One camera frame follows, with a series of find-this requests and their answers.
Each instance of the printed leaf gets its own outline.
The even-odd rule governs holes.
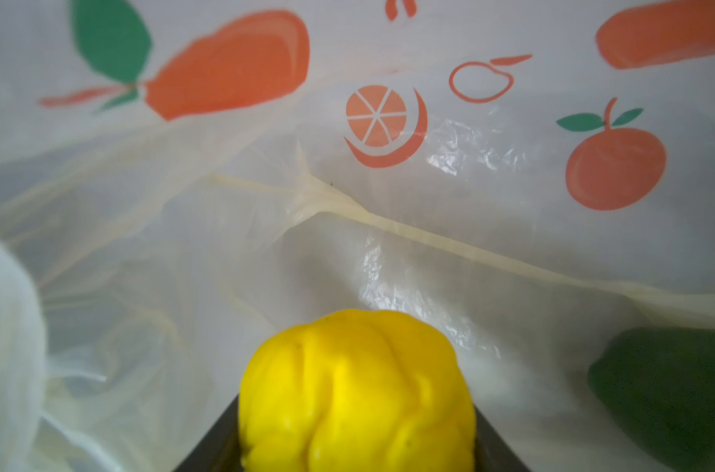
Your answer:
[[[513,56],[513,57],[497,57],[496,59],[492,59],[491,64],[493,66],[513,66],[514,64],[521,63],[523,61],[527,61],[533,57],[532,54],[524,54],[522,56]]]
[[[136,82],[153,43],[126,0],[72,0],[71,22],[79,53],[93,70],[123,84]]]
[[[113,99],[111,99],[111,100],[108,100],[108,101],[106,102],[106,104],[103,105],[103,106],[98,110],[98,112],[104,112],[104,111],[106,111],[107,109],[116,108],[116,107],[118,107],[119,105],[123,105],[123,104],[125,104],[125,103],[129,103],[129,102],[135,101],[135,100],[138,99],[139,97],[140,97],[139,92],[137,92],[137,90],[136,90],[135,88],[133,88],[133,89],[129,90],[127,93],[125,93],[125,94],[121,94],[121,95],[119,95],[119,96],[116,97],[116,98],[113,98]]]
[[[627,125],[629,122],[638,118],[638,115],[640,115],[642,112],[643,108],[634,108],[630,111],[624,112],[622,115],[618,116],[616,120],[614,120],[612,126]]]
[[[558,119],[557,124],[569,131],[592,131],[604,126],[604,119],[596,113],[578,113]]]

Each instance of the yellow clay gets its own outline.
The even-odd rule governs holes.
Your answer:
[[[472,472],[475,411],[438,330],[345,310],[258,349],[239,437],[246,472]]]

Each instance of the orange fruit with green leaves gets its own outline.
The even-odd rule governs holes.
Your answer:
[[[578,113],[557,120],[569,131],[604,128],[580,143],[567,162],[567,190],[593,210],[617,210],[636,203],[659,183],[667,162],[658,137],[634,127],[613,127],[626,125],[643,112],[643,108],[631,109],[611,122],[616,102],[616,98],[609,102],[603,118]]]
[[[249,107],[283,97],[307,77],[310,43],[295,14],[268,10],[249,14],[197,39],[152,80],[139,81],[152,48],[150,35],[126,0],[74,0],[72,28],[79,52],[93,70],[120,85],[43,98],[59,107],[120,94],[101,109],[145,102],[162,118]]]

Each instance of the green object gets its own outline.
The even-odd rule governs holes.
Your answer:
[[[137,81],[153,43],[140,15],[125,0],[72,0],[79,53],[93,70],[123,84]]]
[[[115,108],[124,103],[133,102],[140,97],[139,92],[135,88],[129,90],[128,92],[119,95],[116,98],[108,100],[105,105],[103,105],[98,111],[104,112],[107,109]]]
[[[616,120],[612,123],[612,126],[622,126],[627,125],[629,122],[638,118],[638,115],[643,113],[643,108],[634,108],[624,112],[622,115],[618,116]]]
[[[678,472],[715,470],[715,330],[637,328],[589,369],[617,425]]]
[[[558,119],[557,124],[569,131],[593,131],[604,126],[604,119],[596,113],[577,113]]]

